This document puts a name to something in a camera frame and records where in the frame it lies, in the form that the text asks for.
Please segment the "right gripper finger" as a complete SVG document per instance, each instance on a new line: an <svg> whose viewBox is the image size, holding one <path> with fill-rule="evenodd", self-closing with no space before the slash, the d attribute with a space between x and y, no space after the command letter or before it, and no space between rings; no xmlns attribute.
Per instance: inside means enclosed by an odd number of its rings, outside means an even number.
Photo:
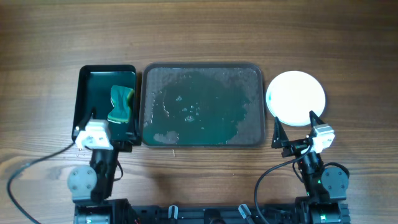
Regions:
<svg viewBox="0 0 398 224"><path fill-rule="evenodd" d="M314 111L309 112L311 127L324 124L324 122L317 116Z"/></svg>
<svg viewBox="0 0 398 224"><path fill-rule="evenodd" d="M271 148L279 149L285 148L289 145L289 139L283 129L282 123L279 118L276 116L274 118L274 133L272 137Z"/></svg>

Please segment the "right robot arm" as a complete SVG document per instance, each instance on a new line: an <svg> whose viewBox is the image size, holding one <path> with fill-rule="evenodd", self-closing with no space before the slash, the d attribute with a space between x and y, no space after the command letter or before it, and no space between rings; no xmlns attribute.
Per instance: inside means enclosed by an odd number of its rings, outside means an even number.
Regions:
<svg viewBox="0 0 398 224"><path fill-rule="evenodd" d="M271 205L264 209L272 223L349 223L346 191L349 170L336 162L324 163L320 153L329 148L335 131L315 112L309 112L311 131L307 137L290 141L279 118L275 118L271 147L282 149L282 157L293 157L294 170L307 195L294 203Z"/></svg>

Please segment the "green and yellow sponge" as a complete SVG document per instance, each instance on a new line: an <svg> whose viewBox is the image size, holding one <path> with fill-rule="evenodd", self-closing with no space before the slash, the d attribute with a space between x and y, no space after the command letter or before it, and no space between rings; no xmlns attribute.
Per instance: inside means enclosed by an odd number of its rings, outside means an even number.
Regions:
<svg viewBox="0 0 398 224"><path fill-rule="evenodd" d="M108 121L112 123L128 123L131 117L131 99L135 90L125 86L113 85L111 87L111 104L113 109L108 114Z"/></svg>

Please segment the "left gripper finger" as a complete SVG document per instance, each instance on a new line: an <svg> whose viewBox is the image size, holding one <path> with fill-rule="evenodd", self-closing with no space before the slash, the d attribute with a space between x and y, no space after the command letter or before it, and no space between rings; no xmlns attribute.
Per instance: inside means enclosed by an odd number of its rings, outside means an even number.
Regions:
<svg viewBox="0 0 398 224"><path fill-rule="evenodd" d="M79 130L84 131L89 120L94 119L94 118L96 118L96 108L95 107L93 107L88 114L84 115L82 120L79 122Z"/></svg>
<svg viewBox="0 0 398 224"><path fill-rule="evenodd" d="M133 119L129 122L126 136L128 141L132 145L140 145L141 144L141 134L139 130L139 123L136 119Z"/></svg>

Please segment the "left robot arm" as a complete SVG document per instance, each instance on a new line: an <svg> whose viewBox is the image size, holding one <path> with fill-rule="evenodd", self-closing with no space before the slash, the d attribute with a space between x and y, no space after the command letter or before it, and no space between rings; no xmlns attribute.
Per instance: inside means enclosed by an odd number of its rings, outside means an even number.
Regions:
<svg viewBox="0 0 398 224"><path fill-rule="evenodd" d="M112 142L108 126L106 120L96 118L96 109L92 108L75 127L74 143L91 151L90 163L74 168L67 180L75 204L75 224L141 222L128 200L108 199L120 166L120 146Z"/></svg>

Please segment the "white plate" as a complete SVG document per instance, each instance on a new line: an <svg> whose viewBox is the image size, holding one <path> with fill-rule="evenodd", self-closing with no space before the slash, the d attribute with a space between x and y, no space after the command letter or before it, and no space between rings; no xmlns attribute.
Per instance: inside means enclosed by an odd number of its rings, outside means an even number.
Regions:
<svg viewBox="0 0 398 224"><path fill-rule="evenodd" d="M271 114L289 126L310 124L309 112L322 115L326 94L320 82L301 71L288 71L276 76L266 91L266 105Z"/></svg>

